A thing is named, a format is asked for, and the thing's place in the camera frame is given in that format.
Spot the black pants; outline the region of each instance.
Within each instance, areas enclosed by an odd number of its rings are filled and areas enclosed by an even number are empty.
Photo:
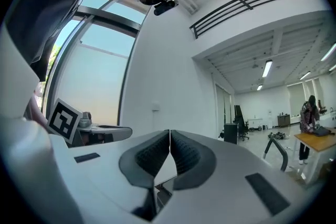
[[[308,159],[308,155],[309,155],[309,147],[300,143],[299,160],[301,161],[303,159]]]

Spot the table leg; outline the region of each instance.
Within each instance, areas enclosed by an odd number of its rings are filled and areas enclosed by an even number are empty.
[[[296,150],[296,146],[298,144],[298,139],[295,138],[295,142],[294,142],[294,148],[293,148],[293,153],[292,153],[292,166],[294,165],[294,158],[295,158],[295,150]]]
[[[310,172],[309,172],[309,174],[307,176],[307,184],[311,182],[311,180],[312,180],[312,178],[314,176],[314,173],[315,173],[315,170],[317,168],[317,165],[319,164],[320,155],[321,155],[321,153],[317,152],[317,155],[316,155],[316,157],[314,159],[314,162],[313,162],[313,165],[311,167],[311,170],[310,170]]]

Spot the wooden table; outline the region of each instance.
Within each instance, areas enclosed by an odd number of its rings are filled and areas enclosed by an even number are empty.
[[[336,129],[333,128],[327,128],[332,133],[336,133]],[[292,161],[294,161],[295,158],[295,149],[297,147],[298,140],[303,143],[305,146],[309,147],[310,149],[314,150],[317,155],[314,159],[312,169],[307,177],[307,182],[309,183],[314,175],[314,172],[317,168],[321,153],[334,147],[336,145],[336,135],[325,135],[325,136],[316,136],[314,134],[309,133],[301,133],[294,135],[295,143],[293,148],[293,155],[292,155]]]

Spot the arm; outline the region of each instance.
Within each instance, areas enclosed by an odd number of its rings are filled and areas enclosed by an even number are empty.
[[[315,127],[316,121],[320,120],[320,113],[319,113],[319,109],[315,108],[315,112],[314,112],[314,120],[313,120],[313,127]]]
[[[306,107],[306,104],[304,104],[301,108],[301,111],[300,111],[300,115],[301,115],[301,127],[304,131],[307,131],[310,129],[309,127],[309,124],[306,122],[306,110],[307,110],[307,107]]]
[[[47,129],[47,119],[43,116],[41,110],[38,108],[35,96],[32,95],[30,98],[30,101],[28,103],[28,106],[32,112],[32,119],[33,121],[36,121],[39,125],[41,125],[44,129]]]

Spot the glass window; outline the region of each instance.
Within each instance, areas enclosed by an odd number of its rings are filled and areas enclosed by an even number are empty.
[[[61,30],[61,32],[59,33],[55,44],[51,50],[51,54],[50,54],[50,58],[49,58],[49,63],[48,63],[48,68],[47,68],[47,77],[46,80],[48,78],[48,74],[50,72],[51,67],[53,66],[53,63],[55,61],[55,58],[57,56],[57,53],[59,51],[59,49],[62,47],[63,43],[65,42],[65,40],[67,39],[67,37],[70,35],[70,33],[72,32],[72,30],[74,30],[74,28],[79,24],[79,21],[77,20],[71,20],[70,22],[68,22],[65,27]],[[44,92],[44,88],[46,86],[45,82],[40,82],[36,89],[35,89],[35,99],[37,102],[38,107],[41,109],[42,107],[42,98],[43,98],[43,92]]]
[[[89,111],[92,122],[116,125],[120,91],[134,38],[91,25],[76,44],[60,78],[57,97],[79,111]]]
[[[91,25],[81,39],[85,45],[102,50],[129,56],[134,43],[134,38],[110,28]]]
[[[142,24],[143,20],[145,19],[145,14],[119,3],[114,3],[106,11],[132,20],[138,24]]]
[[[91,8],[100,8],[107,1],[108,0],[82,0],[82,2],[80,2],[80,5]],[[145,14],[120,3],[114,3],[106,10],[106,12],[117,14],[138,24],[142,24],[143,20],[145,19]]]
[[[81,6],[86,6],[90,8],[100,8],[104,5],[108,0],[82,0],[79,2]]]
[[[289,93],[290,115],[299,116],[305,102],[303,84],[295,84],[287,87]]]

